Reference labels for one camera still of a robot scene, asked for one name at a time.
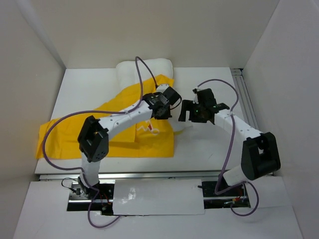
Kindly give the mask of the white pillow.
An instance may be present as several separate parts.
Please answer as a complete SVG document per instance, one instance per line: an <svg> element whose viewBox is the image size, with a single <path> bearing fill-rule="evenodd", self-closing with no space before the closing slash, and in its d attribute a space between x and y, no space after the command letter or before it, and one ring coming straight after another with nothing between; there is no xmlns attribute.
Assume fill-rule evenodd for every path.
<svg viewBox="0 0 319 239"><path fill-rule="evenodd" d="M173 77L173 66L172 62L168 59L157 58L144 60L146 65L149 67L154 76L164 75L166 77ZM151 74L146 66L139 61L139 70L141 73L142 81L151 78ZM124 61L116 66L116 78L119 83L120 90L139 83L139 77L136 70L135 61Z"/></svg>

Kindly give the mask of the yellow pillowcase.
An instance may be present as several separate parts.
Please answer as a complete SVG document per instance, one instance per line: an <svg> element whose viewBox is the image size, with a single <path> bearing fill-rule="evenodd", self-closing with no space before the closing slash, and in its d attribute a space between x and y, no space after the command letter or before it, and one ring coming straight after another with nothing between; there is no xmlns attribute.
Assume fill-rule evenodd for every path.
<svg viewBox="0 0 319 239"><path fill-rule="evenodd" d="M174 132L165 119L155 119L141 95L155 93L156 86L173 86L174 80L155 76L124 88L95 111L50 120L40 126L35 158L77 159L81 157L78 136L89 116L108 130L107 157L164 158L174 156Z"/></svg>

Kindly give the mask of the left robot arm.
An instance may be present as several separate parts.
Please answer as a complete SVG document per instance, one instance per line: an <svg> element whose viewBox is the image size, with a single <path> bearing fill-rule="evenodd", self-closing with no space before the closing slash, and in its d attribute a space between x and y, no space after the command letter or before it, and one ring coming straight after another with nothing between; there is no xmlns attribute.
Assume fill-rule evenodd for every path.
<svg viewBox="0 0 319 239"><path fill-rule="evenodd" d="M142 100L123 109L123 114L114 113L100 119L87 117L78 136L83 168L78 178L81 194L88 199L98 194L100 161L109 153L111 139L142 121L170 118L170 107L178 100L163 93L149 93Z"/></svg>

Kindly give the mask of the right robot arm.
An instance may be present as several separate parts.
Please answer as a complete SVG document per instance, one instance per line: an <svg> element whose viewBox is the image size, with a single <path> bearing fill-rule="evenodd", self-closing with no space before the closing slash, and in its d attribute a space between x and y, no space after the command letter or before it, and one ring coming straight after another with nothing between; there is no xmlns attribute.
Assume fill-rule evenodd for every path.
<svg viewBox="0 0 319 239"><path fill-rule="evenodd" d="M233 114L230 107L217 103L211 89L194 89L194 100L182 100L179 121L195 123L211 122L231 135L231 142L242 143L240 165L224 172L217 189L222 195L229 195L235 185L253 181L281 168L280 156L275 136L271 132L262 133Z"/></svg>

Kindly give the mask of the white cover plate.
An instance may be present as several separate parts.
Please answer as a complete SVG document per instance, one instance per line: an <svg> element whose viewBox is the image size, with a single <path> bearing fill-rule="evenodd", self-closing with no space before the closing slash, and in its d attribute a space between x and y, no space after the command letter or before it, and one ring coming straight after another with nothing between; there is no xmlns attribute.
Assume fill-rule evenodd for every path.
<svg viewBox="0 0 319 239"><path fill-rule="evenodd" d="M118 180L113 213L123 216L202 215L205 212L199 179Z"/></svg>

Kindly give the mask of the aluminium rail frame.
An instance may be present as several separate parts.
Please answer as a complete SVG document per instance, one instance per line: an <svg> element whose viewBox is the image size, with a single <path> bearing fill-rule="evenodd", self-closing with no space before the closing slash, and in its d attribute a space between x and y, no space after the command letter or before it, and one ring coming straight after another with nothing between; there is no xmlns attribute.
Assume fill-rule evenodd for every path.
<svg viewBox="0 0 319 239"><path fill-rule="evenodd" d="M239 93L235 114L256 127L248 92L240 69L222 67L177 67L174 88L184 99L201 85L211 88L217 101L232 105ZM112 99L121 90L113 68L67 69L52 117L59 118L80 110L93 109ZM230 135L211 123L188 123L175 137L171 158L106 158L100 167L101 178L155 178L215 176L225 160Z"/></svg>

